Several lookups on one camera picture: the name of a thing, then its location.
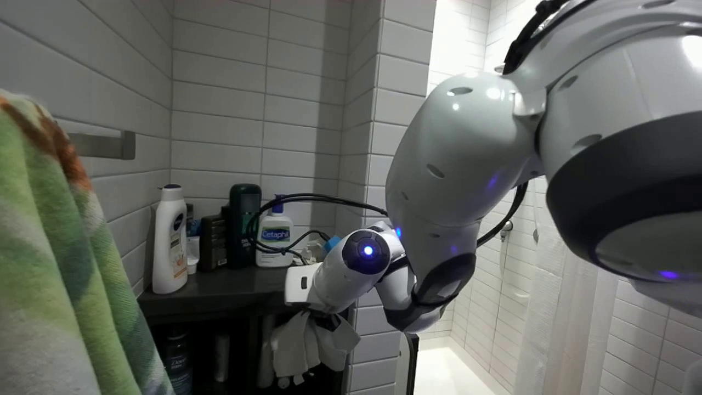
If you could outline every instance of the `towel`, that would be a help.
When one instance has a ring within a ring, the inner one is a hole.
[[[70,141],[0,90],[3,393],[173,393]]]

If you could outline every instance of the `bathroom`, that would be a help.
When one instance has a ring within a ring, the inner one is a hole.
[[[265,201],[324,193],[384,207],[392,154],[424,99],[453,74],[499,79],[538,5],[3,0],[0,87],[39,99],[67,131],[135,131],[132,160],[83,162],[143,295],[163,185],[180,185],[197,216],[217,214],[233,185],[259,185]],[[478,250],[469,284],[419,334],[419,356],[375,291],[356,302],[361,344],[343,393],[683,395],[702,360],[702,317],[577,259],[547,186],[531,181],[511,225]],[[330,204],[288,213],[295,238],[379,219]]]

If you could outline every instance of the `white robot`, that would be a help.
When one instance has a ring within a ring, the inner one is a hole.
[[[701,0],[545,0],[501,77],[429,96],[387,181],[401,237],[345,237],[309,302],[340,312],[377,288],[389,323],[422,331],[469,281],[486,213],[536,175],[576,254],[702,312]]]

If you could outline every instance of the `green towel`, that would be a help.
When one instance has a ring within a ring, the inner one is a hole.
[[[173,393],[74,146],[4,90],[0,393]]]

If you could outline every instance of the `shampoo bottle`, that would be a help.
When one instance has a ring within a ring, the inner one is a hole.
[[[177,185],[160,189],[153,235],[153,293],[177,291],[186,272],[186,207]]]
[[[288,248],[293,237],[293,219],[283,213],[283,201],[276,201],[259,224],[259,241],[271,248]],[[256,250],[259,268],[285,268],[293,254]]]

